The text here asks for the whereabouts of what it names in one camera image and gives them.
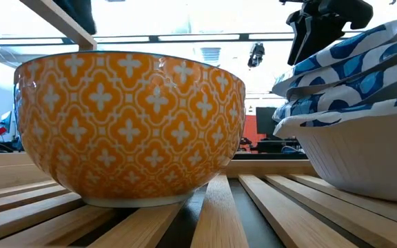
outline wooden shelf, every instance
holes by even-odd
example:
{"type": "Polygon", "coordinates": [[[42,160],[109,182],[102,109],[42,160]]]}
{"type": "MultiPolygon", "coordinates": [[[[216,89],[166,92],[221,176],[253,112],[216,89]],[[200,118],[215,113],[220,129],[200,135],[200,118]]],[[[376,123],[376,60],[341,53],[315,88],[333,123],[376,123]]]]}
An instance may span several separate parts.
{"type": "Polygon", "coordinates": [[[142,209],[86,205],[34,168],[0,154],[0,247],[397,247],[397,203],[336,189],[308,161],[232,161],[186,202],[142,209]]]}
{"type": "Polygon", "coordinates": [[[97,42],[53,0],[20,0],[29,9],[79,45],[79,50],[95,50],[97,42]]]}

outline bowl rim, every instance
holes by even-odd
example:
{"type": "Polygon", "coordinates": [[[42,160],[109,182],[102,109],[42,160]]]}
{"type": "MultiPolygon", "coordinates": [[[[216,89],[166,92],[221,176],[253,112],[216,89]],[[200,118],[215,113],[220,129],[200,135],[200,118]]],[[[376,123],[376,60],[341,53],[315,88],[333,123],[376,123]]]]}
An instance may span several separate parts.
{"type": "Polygon", "coordinates": [[[240,77],[238,77],[237,75],[235,75],[235,74],[232,73],[232,72],[228,72],[228,71],[225,70],[225,69],[216,67],[215,65],[210,65],[210,64],[206,64],[206,63],[204,63],[204,62],[195,61],[195,60],[192,60],[192,59],[186,59],[186,58],[182,58],[182,57],[179,57],[179,56],[172,56],[172,55],[166,55],[166,54],[158,54],[158,53],[154,53],[154,52],[117,51],[117,50],[93,50],[93,51],[91,51],[91,50],[90,50],[90,51],[76,51],[76,52],[63,52],[63,53],[58,53],[58,54],[49,54],[49,55],[40,56],[39,58],[30,59],[30,60],[28,60],[28,61],[26,61],[26,62],[23,62],[21,65],[19,65],[19,66],[15,69],[14,73],[17,73],[17,71],[19,70],[19,68],[23,67],[23,66],[26,65],[27,63],[30,63],[30,62],[35,61],[35,60],[45,59],[45,58],[48,58],[48,57],[51,57],[51,56],[61,56],[61,55],[68,55],[68,54],[81,54],[81,53],[148,54],[148,55],[152,55],[152,56],[154,56],[154,55],[155,55],[155,56],[166,56],[166,57],[170,57],[170,58],[174,58],[174,59],[183,59],[183,60],[186,60],[186,61],[191,61],[191,62],[194,62],[194,63],[198,63],[198,64],[201,64],[201,65],[205,65],[205,66],[208,66],[208,67],[212,67],[212,68],[215,68],[215,69],[218,69],[218,70],[222,70],[222,71],[224,71],[224,72],[227,72],[227,73],[231,74],[232,76],[235,76],[238,80],[240,80],[241,83],[243,83],[243,86],[246,88],[245,82],[244,82],[240,77]]]}

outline wooden slat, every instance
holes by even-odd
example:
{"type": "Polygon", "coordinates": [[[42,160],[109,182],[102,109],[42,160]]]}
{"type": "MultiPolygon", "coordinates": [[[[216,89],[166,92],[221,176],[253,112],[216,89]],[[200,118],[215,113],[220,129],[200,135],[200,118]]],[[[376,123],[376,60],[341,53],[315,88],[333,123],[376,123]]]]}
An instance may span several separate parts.
{"type": "Polygon", "coordinates": [[[34,190],[32,192],[17,194],[14,196],[6,196],[0,198],[0,211],[35,203],[47,198],[60,196],[65,193],[68,193],[68,190],[64,187],[54,186],[45,189],[34,190]]]}
{"type": "Polygon", "coordinates": [[[397,203],[391,203],[386,200],[378,200],[370,197],[347,193],[336,189],[333,185],[330,185],[323,179],[312,176],[290,175],[289,177],[299,183],[317,189],[321,192],[397,221],[397,203]]]}
{"type": "Polygon", "coordinates": [[[28,164],[33,164],[33,162],[25,152],[0,154],[0,166],[28,164]]]}
{"type": "Polygon", "coordinates": [[[240,182],[286,247],[355,247],[319,219],[252,175],[240,182]]]}
{"type": "Polygon", "coordinates": [[[177,203],[139,209],[89,247],[156,247],[182,205],[177,203]]]}
{"type": "Polygon", "coordinates": [[[207,186],[191,247],[249,247],[226,176],[207,186]]]}
{"type": "Polygon", "coordinates": [[[0,166],[0,189],[50,180],[36,165],[0,166]]]}
{"type": "Polygon", "coordinates": [[[267,180],[375,247],[397,247],[397,222],[282,176],[267,180]]]}
{"type": "Polygon", "coordinates": [[[264,176],[266,174],[306,174],[317,176],[315,169],[308,160],[235,160],[222,171],[228,178],[238,178],[239,174],[264,176]]]}
{"type": "Polygon", "coordinates": [[[37,189],[44,189],[46,187],[53,187],[57,186],[58,184],[52,180],[48,180],[41,183],[31,183],[28,185],[16,186],[16,187],[9,187],[5,189],[0,189],[0,198],[6,196],[12,196],[15,194],[21,194],[25,192],[31,192],[37,189]]]}
{"type": "Polygon", "coordinates": [[[97,43],[76,21],[53,0],[20,0],[40,17],[79,45],[81,50],[95,50],[97,43]]]}
{"type": "Polygon", "coordinates": [[[86,205],[4,238],[0,240],[0,247],[67,246],[115,216],[113,209],[86,205]]]}
{"type": "Polygon", "coordinates": [[[83,205],[75,193],[0,212],[0,238],[64,214],[83,205]]]}

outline ceiling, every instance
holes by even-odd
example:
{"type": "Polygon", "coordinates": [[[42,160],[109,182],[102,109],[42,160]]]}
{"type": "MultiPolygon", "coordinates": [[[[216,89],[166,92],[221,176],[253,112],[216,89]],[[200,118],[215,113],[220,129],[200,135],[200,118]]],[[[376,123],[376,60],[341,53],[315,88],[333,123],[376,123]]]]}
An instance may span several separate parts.
{"type": "MultiPolygon", "coordinates": [[[[367,28],[397,19],[397,2],[366,0],[374,7],[367,28]]],[[[301,7],[282,6],[278,0],[92,0],[100,37],[155,34],[221,34],[244,32],[292,32],[287,16],[301,7]]],[[[20,1],[0,0],[0,38],[64,37],[20,1]]],[[[291,41],[265,42],[266,55],[257,68],[247,67],[252,42],[201,42],[153,44],[101,44],[100,50],[127,50],[180,56],[211,64],[241,77],[250,92],[269,91],[274,78],[290,69],[287,56],[291,41]]],[[[76,45],[0,47],[0,61],[18,66],[47,54],[77,51],[76,45]]]]}

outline orange bowl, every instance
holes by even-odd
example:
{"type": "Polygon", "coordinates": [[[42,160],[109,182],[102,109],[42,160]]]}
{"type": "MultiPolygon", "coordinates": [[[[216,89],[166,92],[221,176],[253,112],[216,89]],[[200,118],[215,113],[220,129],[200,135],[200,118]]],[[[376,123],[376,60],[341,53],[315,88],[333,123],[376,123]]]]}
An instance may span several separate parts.
{"type": "Polygon", "coordinates": [[[26,152],[91,205],[185,200],[226,166],[245,120],[245,86],[210,65],[140,52],[56,54],[19,66],[26,152]]]}

